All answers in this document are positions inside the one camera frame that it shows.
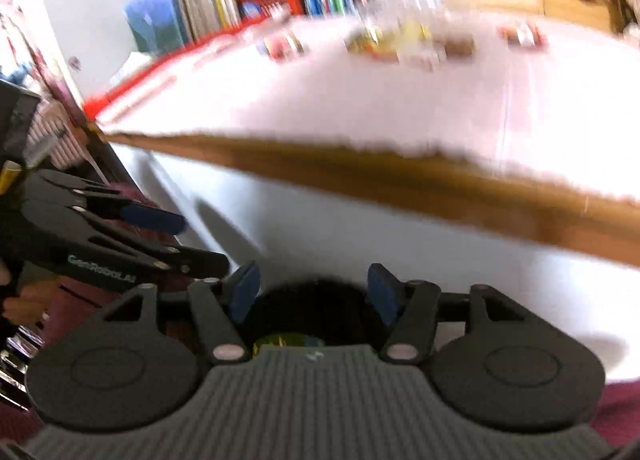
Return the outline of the person's left hand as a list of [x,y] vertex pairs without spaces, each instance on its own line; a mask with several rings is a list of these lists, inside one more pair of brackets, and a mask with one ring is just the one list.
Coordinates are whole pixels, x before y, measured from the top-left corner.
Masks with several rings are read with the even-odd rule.
[[16,281],[13,272],[16,269],[1,262],[1,315],[17,326],[45,323],[61,278],[30,263]]

